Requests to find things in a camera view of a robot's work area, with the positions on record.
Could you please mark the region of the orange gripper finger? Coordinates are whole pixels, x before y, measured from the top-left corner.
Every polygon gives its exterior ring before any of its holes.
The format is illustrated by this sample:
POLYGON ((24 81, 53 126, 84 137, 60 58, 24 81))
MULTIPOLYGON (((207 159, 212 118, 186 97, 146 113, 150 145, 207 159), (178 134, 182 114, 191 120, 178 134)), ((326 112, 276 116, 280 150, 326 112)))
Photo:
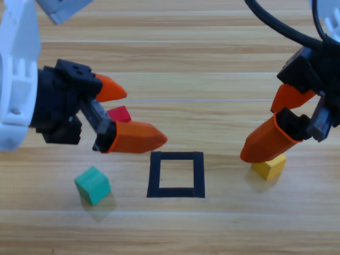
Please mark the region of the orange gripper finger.
POLYGON ((97 131, 92 147, 101 153, 123 152, 141 154, 153 151, 167 142, 167 136, 152 124, 111 121, 97 131))

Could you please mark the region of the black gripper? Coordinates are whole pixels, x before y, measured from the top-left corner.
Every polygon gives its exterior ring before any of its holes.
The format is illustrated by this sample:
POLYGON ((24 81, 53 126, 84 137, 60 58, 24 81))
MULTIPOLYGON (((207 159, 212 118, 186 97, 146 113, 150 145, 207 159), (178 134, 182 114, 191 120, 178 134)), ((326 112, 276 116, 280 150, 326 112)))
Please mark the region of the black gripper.
POLYGON ((320 142, 327 138, 331 127, 339 125, 338 56, 301 47, 277 78, 283 84, 270 109, 274 114, 246 138, 240 154, 244 162, 272 160, 311 136, 320 142), (290 110, 302 106, 315 94, 321 99, 312 121, 307 115, 297 116, 290 110))
POLYGON ((109 76, 92 72, 91 67, 58 59, 54 67, 38 71, 38 90, 30 127, 46 143, 77 145, 82 111, 96 132, 95 145, 111 145, 111 119, 102 102, 127 97, 125 89, 109 76))

